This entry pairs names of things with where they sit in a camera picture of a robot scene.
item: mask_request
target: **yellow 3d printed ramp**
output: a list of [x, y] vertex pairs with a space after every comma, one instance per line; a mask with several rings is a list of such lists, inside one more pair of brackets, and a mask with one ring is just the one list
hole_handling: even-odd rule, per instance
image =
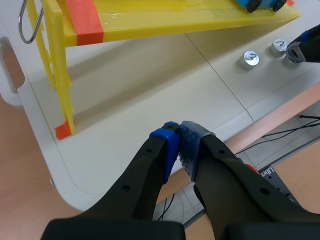
[[[63, 14], [65, 45], [77, 46], [67, 3], [56, 1]], [[248, 13], [236, 0], [94, 0], [94, 4], [103, 42], [278, 23], [300, 16], [287, 4], [278, 12]]]
[[[289, 5], [280, 11], [258, 9], [248, 13], [236, 0], [41, 0], [49, 43], [36, 41], [51, 85], [57, 89], [64, 116], [56, 136], [62, 140], [76, 133], [70, 99], [67, 47], [125, 39], [235, 28], [286, 22], [298, 18]], [[34, 0], [27, 1], [35, 27]]]

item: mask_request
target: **blue gripper pad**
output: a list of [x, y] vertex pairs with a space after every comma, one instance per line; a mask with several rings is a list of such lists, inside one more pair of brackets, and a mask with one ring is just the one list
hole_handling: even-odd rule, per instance
[[214, 133], [208, 131], [203, 126], [200, 126], [193, 121], [183, 121], [179, 126], [179, 132], [180, 161], [184, 167], [184, 170], [190, 176], [191, 181], [194, 181], [200, 141], [203, 137], [210, 134], [214, 135]]
[[[166, 122], [164, 125], [166, 124], [179, 125], [174, 121]], [[180, 134], [177, 134], [170, 129], [159, 128], [151, 132], [150, 137], [151, 136], [157, 136], [167, 141], [167, 156], [166, 156], [165, 170], [164, 170], [164, 174], [165, 174], [164, 184], [166, 184], [168, 182], [168, 179], [171, 174], [172, 168], [175, 164], [175, 161], [177, 160], [177, 157], [178, 157]]]

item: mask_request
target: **yellow shelf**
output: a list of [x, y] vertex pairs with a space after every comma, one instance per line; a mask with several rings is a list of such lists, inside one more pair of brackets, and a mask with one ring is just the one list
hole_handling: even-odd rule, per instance
[[[66, 47], [77, 35], [65, 0], [56, 0], [63, 14]], [[236, 0], [94, 0], [103, 41], [144, 38], [290, 21], [300, 13], [289, 5], [280, 11], [248, 13]]]
[[[49, 51], [41, 31], [37, 33], [36, 42], [48, 78], [59, 95], [65, 122], [56, 128], [56, 136], [62, 140], [76, 133], [66, 48], [81, 44], [77, 44], [78, 36], [66, 0], [41, 1]], [[100, 39], [103, 42], [279, 23], [300, 16], [289, 5], [278, 12], [258, 9], [248, 13], [236, 0], [93, 0], [93, 3], [101, 23], [103, 39], [102, 35]], [[38, 14], [34, 0], [28, 0], [26, 7], [31, 24], [35, 27]], [[90, 19], [84, 17], [80, 21], [88, 23]]]

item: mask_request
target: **orange tape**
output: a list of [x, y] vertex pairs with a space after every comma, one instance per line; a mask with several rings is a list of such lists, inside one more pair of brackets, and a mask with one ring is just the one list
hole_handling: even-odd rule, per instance
[[72, 135], [68, 120], [66, 120], [64, 124], [55, 128], [55, 135], [60, 141]]
[[99, 44], [104, 31], [94, 0], [66, 0], [77, 35], [77, 45]]
[[286, 0], [286, 3], [287, 3], [290, 7], [292, 7], [292, 6], [295, 4], [295, 2], [294, 2], [293, 0]]

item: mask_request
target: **wooden floor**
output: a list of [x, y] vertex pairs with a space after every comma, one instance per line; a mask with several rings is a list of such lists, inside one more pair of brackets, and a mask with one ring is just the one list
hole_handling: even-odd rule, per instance
[[[19, 87], [24, 82], [13, 51], [4, 53]], [[50, 174], [22, 109], [0, 98], [0, 240], [38, 240], [53, 218], [79, 213], [50, 183]]]

